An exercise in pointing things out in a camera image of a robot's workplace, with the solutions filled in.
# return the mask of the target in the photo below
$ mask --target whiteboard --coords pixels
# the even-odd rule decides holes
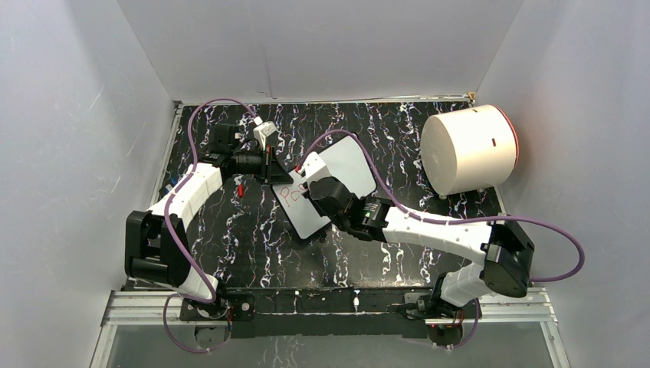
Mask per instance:
[[[327,147],[319,156],[327,164],[332,176],[356,196],[367,196],[377,188],[363,151],[352,137],[346,136]],[[310,200],[303,197],[307,191],[305,179],[294,170],[289,175],[294,179],[293,184],[271,188],[298,236],[306,239],[330,223],[330,219],[319,216]]]

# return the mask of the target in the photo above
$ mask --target gray wall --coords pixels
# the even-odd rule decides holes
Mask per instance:
[[[0,13],[0,365],[88,366],[172,102],[114,0]]]
[[[523,0],[118,0],[174,100],[476,91]]]
[[[573,366],[647,366],[650,330],[650,3],[526,0],[481,87],[521,140],[501,187],[507,210],[562,225],[586,266],[548,284]],[[576,262],[563,239],[531,229],[533,274]]]

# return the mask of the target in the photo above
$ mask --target black marble surface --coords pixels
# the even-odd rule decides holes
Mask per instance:
[[[405,205],[455,218],[496,215],[499,204],[493,189],[440,200],[420,164],[419,139],[427,117],[466,107],[464,102],[422,102],[262,104],[252,109],[280,130],[277,155],[288,169],[295,167],[320,134],[347,129],[358,133],[382,177]],[[193,108],[183,110],[161,195],[192,162],[186,127]],[[242,107],[206,107],[194,124],[199,146],[208,142],[209,128],[223,122],[239,123],[252,136],[251,118]],[[239,183],[245,187],[241,199]],[[192,221],[188,238],[203,269],[229,288],[423,286],[464,264],[458,256],[430,248],[364,242],[337,230],[328,231],[325,242],[301,241],[271,188],[250,176],[228,179]]]

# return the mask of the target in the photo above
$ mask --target white cylinder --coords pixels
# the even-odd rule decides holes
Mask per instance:
[[[506,115],[483,105],[429,117],[420,153],[433,189],[446,196],[503,183],[517,164],[519,142]]]

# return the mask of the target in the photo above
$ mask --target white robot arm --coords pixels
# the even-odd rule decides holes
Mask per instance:
[[[183,294],[210,298],[210,290],[173,241],[164,221],[169,197],[169,217],[175,233],[188,247],[185,230],[208,198],[234,174],[253,174],[265,184],[291,184],[293,179],[277,162],[273,123],[255,128],[257,149],[242,151],[238,126],[218,125],[192,177],[182,190],[173,188],[145,212],[134,211],[126,221],[126,273]],[[406,242],[438,249],[468,259],[456,272],[441,275],[433,293],[418,300],[407,314],[413,317],[452,316],[468,302],[484,294],[511,297],[526,295],[534,246],[516,222],[478,222],[463,226],[434,225],[419,221],[388,199],[357,198],[330,175],[326,163],[311,153],[300,174],[308,186],[307,197],[320,216],[327,216],[340,230],[364,241]],[[423,219],[443,222],[454,218],[407,209]],[[223,288],[207,275],[215,290]]]
[[[181,294],[200,299],[211,297],[208,285],[173,240],[164,220],[169,203],[169,218],[174,232],[188,248],[185,230],[210,196],[222,187],[223,181],[235,174],[253,174],[264,184],[291,184],[293,179],[275,157],[277,131],[271,122],[254,128],[256,149],[243,150],[240,127],[219,124],[212,133],[197,165],[190,167],[159,202],[145,212],[133,211],[126,220],[126,252],[124,268],[132,278],[141,279]],[[222,288],[218,280],[207,274],[214,290]]]
[[[450,221],[457,219],[413,209],[404,212],[388,199],[357,198],[330,175],[317,153],[307,157],[300,174],[307,182],[308,197],[318,214],[329,217],[339,230],[365,241],[405,242],[434,248],[471,262],[456,272],[441,275],[432,295],[412,306],[414,317],[450,317],[473,299],[490,293],[526,295],[534,245],[516,222],[449,226]],[[435,225],[424,219],[447,224]]]

